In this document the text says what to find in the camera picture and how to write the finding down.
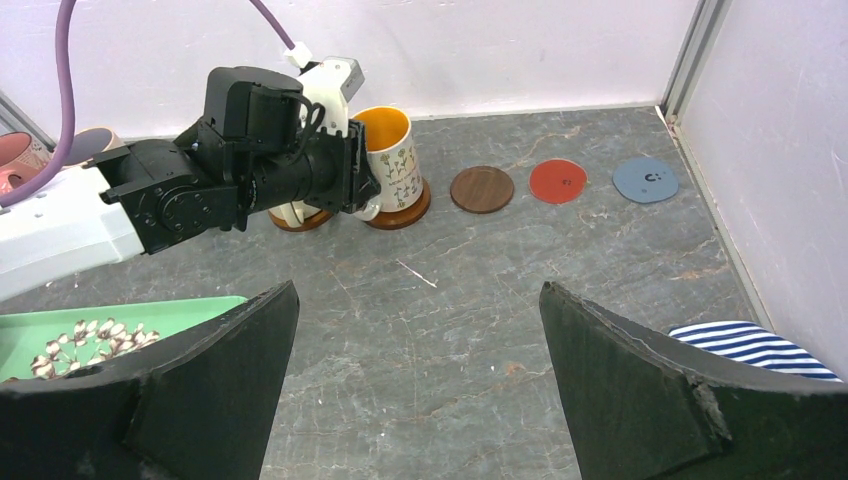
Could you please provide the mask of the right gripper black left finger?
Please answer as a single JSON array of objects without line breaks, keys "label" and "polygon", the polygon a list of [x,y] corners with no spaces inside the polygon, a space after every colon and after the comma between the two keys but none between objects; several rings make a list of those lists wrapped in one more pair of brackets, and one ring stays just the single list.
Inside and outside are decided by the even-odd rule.
[{"label": "right gripper black left finger", "polygon": [[292,282],[134,353],[1,387],[5,479],[256,479],[296,334]]}]

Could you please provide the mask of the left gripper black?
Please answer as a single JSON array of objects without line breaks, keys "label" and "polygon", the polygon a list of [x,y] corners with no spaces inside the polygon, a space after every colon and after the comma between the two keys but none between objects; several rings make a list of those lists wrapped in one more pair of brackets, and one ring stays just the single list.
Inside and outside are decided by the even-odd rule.
[{"label": "left gripper black", "polygon": [[216,67],[192,134],[192,159],[216,185],[237,189],[237,211],[302,201],[331,213],[366,209],[381,192],[362,121],[334,122],[302,78],[258,67]]}]

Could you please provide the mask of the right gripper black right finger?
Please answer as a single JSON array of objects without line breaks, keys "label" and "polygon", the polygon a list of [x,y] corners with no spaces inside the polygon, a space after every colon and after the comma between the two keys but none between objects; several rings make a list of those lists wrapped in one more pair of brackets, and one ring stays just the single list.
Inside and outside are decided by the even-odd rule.
[{"label": "right gripper black right finger", "polygon": [[555,282],[539,310],[586,479],[843,479],[847,387],[749,366]]}]

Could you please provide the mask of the orange interior mug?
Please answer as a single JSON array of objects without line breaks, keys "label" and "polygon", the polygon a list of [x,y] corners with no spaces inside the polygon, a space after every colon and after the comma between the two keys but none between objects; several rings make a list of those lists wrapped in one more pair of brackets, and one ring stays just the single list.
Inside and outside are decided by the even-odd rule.
[{"label": "orange interior mug", "polygon": [[372,221],[379,214],[407,210],[420,199],[423,189],[411,120],[391,106],[362,110],[354,119],[365,127],[368,164],[381,189],[354,216]]}]

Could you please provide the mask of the dark wooden coaster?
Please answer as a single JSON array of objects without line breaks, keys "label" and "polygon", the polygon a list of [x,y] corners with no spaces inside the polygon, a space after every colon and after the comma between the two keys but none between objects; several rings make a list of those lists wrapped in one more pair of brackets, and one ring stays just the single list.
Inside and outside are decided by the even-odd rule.
[{"label": "dark wooden coaster", "polygon": [[450,197],[460,209],[489,214],[505,208],[513,198],[514,182],[503,170],[474,166],[459,172],[450,185]]}]

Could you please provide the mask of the red round coaster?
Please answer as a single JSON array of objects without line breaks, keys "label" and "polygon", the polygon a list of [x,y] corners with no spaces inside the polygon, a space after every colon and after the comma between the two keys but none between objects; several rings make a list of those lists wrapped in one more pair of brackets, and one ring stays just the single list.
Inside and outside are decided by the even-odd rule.
[{"label": "red round coaster", "polygon": [[576,200],[588,183],[588,174],[577,163],[566,159],[550,159],[536,165],[529,177],[531,194],[549,204],[565,204]]}]

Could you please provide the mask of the blue round coaster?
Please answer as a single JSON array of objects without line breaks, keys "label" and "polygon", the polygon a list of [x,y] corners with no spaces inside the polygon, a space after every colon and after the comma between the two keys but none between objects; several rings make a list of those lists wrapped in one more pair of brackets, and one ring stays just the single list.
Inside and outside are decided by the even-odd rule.
[{"label": "blue round coaster", "polygon": [[671,166],[655,157],[634,157],[619,165],[612,174],[619,194],[638,204],[652,204],[675,196],[679,180]]}]

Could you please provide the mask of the purple interior mug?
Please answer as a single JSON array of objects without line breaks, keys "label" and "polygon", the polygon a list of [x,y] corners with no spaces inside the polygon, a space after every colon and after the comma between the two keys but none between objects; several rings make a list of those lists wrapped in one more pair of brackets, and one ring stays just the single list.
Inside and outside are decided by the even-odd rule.
[{"label": "purple interior mug", "polygon": [[94,155],[124,146],[124,140],[112,129],[94,127],[77,133],[64,160],[64,168],[89,161]]}]

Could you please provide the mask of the pink mug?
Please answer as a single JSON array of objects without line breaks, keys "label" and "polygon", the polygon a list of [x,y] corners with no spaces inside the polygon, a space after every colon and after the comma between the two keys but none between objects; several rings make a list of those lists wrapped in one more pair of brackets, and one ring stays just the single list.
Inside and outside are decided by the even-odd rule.
[{"label": "pink mug", "polygon": [[35,178],[48,165],[50,151],[29,133],[1,135],[1,194]]}]

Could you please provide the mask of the green interior floral mug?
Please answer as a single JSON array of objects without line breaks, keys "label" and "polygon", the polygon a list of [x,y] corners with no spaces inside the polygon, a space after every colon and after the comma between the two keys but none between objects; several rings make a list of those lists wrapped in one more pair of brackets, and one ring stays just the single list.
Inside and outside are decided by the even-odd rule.
[{"label": "green interior floral mug", "polygon": [[307,205],[302,201],[281,204],[268,210],[274,220],[282,222],[288,228],[303,227],[307,220],[319,212],[319,208]]}]

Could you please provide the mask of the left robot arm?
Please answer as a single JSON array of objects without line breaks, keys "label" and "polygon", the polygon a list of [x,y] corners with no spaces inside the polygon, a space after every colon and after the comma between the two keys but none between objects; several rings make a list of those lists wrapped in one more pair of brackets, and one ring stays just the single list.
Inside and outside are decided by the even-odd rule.
[{"label": "left robot arm", "polygon": [[99,153],[2,208],[2,298],[210,229],[241,231],[252,214],[294,202],[362,211],[381,190],[365,126],[348,110],[363,81],[358,62],[341,57],[297,77],[213,69],[202,116],[178,138]]}]

